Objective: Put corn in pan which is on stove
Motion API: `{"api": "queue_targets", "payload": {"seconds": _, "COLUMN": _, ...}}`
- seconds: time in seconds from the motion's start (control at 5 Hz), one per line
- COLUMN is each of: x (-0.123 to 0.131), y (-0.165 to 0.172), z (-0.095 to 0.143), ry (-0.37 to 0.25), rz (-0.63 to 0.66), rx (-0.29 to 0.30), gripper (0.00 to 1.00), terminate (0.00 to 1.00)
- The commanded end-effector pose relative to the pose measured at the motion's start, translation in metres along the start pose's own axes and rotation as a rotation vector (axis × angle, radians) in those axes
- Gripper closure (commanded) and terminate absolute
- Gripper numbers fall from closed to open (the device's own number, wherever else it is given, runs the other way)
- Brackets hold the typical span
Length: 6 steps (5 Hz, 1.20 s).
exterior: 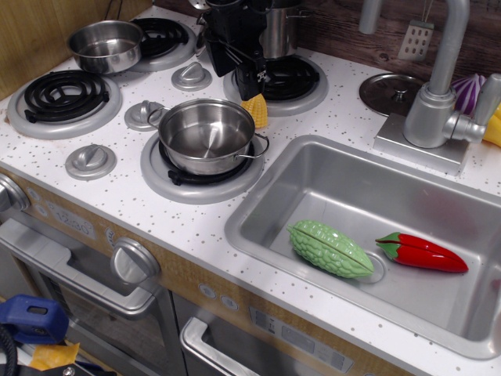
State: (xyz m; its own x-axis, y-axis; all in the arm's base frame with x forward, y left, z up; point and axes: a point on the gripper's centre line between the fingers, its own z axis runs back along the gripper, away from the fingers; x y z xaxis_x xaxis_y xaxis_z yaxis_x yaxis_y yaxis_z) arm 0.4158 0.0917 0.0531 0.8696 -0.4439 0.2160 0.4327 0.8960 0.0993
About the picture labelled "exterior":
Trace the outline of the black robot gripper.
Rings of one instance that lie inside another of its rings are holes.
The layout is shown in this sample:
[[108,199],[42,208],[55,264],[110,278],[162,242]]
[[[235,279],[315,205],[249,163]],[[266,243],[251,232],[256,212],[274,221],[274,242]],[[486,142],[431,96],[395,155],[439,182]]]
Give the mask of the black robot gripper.
[[212,8],[202,15],[204,39],[215,73],[222,77],[236,69],[236,83],[243,101],[263,93],[266,61],[260,44],[266,17],[249,7]]

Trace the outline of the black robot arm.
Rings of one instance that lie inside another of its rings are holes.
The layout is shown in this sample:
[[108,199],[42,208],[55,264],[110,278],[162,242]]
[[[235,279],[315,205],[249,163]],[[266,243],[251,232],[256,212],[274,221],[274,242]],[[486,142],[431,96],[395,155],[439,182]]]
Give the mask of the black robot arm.
[[203,33],[215,73],[222,77],[236,72],[240,98],[261,94],[266,79],[266,59],[260,37],[267,27],[272,1],[209,1],[203,14]]

